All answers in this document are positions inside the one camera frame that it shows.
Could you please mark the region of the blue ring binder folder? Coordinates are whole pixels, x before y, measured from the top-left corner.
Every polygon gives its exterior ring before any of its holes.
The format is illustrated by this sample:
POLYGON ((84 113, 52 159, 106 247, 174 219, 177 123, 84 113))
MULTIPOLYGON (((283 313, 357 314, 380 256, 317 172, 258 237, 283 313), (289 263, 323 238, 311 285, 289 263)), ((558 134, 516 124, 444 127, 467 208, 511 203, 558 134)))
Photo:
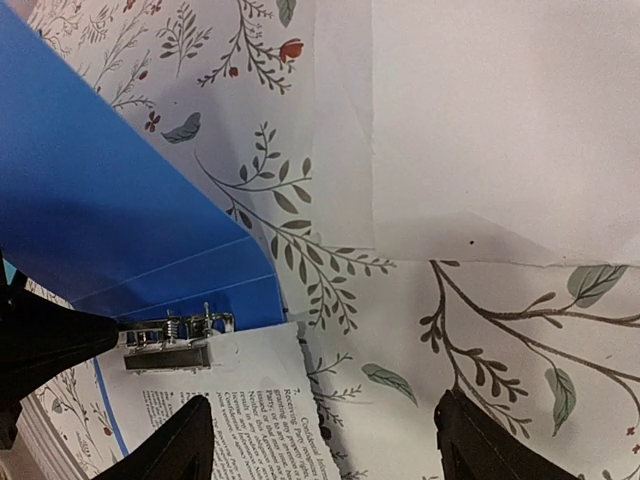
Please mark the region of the blue ring binder folder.
POLYGON ((209 304, 283 322, 257 241, 1 9, 1 260, 60 306, 130 323, 209 304))

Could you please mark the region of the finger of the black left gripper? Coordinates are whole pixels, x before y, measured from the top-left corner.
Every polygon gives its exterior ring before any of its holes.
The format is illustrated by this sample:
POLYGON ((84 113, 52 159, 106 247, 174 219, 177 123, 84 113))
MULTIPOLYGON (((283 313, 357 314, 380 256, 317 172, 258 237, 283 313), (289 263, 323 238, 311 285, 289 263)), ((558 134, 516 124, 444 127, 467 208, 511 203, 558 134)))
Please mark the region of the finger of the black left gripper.
POLYGON ((56 375, 116 345, 115 320, 60 306, 1 273, 1 448, 13 447, 21 401, 56 375))

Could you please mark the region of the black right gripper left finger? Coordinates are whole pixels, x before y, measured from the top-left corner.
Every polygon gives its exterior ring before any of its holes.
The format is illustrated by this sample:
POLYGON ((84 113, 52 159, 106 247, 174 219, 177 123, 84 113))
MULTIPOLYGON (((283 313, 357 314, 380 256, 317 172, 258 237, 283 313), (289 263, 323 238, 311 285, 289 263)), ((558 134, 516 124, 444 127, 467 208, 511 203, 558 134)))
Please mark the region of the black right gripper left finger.
POLYGON ((210 402, 196 395, 134 452, 96 479, 208 480, 212 478, 214 445, 210 402))

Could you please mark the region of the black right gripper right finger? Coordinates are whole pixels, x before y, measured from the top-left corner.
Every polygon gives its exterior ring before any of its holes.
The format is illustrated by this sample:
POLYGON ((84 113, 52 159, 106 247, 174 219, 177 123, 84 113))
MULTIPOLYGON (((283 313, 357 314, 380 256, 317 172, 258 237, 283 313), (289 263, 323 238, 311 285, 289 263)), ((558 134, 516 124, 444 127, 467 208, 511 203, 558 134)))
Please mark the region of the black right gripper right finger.
POLYGON ((575 480, 516 440, 458 388, 434 410, 437 448, 446 480, 575 480))

